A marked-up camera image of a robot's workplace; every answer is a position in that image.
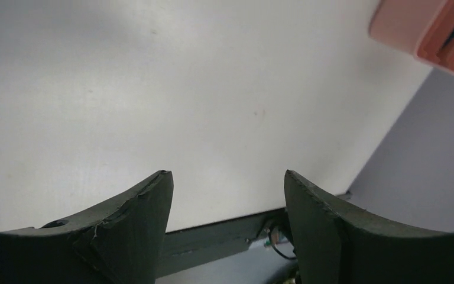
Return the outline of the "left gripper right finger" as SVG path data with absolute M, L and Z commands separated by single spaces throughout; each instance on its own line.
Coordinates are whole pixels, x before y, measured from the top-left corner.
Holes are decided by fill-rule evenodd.
M 392 221 L 284 177 L 303 283 L 454 283 L 454 233 Z

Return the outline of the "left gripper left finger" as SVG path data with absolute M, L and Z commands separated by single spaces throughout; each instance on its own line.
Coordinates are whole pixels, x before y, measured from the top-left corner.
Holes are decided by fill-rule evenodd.
M 40 228 L 0 232 L 0 283 L 154 283 L 173 188 L 160 170 Z

